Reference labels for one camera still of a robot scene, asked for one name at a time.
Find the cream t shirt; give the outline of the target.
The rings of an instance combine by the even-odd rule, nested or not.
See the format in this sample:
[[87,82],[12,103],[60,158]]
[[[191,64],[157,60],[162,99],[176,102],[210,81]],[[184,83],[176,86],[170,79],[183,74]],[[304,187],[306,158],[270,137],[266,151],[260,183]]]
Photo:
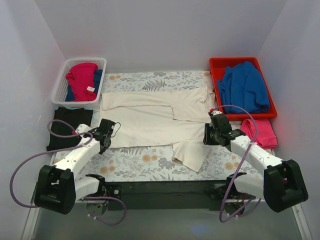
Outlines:
[[203,144],[215,93],[207,86],[181,91],[109,92],[102,95],[100,119],[120,123],[110,147],[171,145],[173,158],[198,172],[210,147]]

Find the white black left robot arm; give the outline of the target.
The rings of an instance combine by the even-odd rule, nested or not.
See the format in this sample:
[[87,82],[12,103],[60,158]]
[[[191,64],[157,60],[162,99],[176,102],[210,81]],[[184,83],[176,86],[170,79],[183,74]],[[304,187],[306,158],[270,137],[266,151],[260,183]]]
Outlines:
[[80,124],[71,132],[81,140],[62,160],[54,165],[43,166],[38,175],[34,204],[37,207],[60,214],[68,214],[77,200],[93,197],[101,200],[106,196],[105,178],[88,174],[76,179],[81,169],[97,154],[103,154],[111,145],[116,122],[102,119],[96,128]]

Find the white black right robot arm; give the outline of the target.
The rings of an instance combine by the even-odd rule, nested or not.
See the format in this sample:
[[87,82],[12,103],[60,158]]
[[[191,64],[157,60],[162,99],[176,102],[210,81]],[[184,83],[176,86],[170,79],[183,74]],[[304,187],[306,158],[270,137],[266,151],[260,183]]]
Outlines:
[[296,161],[276,157],[253,143],[240,129],[232,129],[224,113],[212,110],[208,115],[210,123],[205,124],[203,143],[225,147],[248,162],[263,177],[254,180],[236,170],[226,180],[225,200],[228,197],[237,199],[243,194],[257,197],[276,213],[308,200],[309,194]]

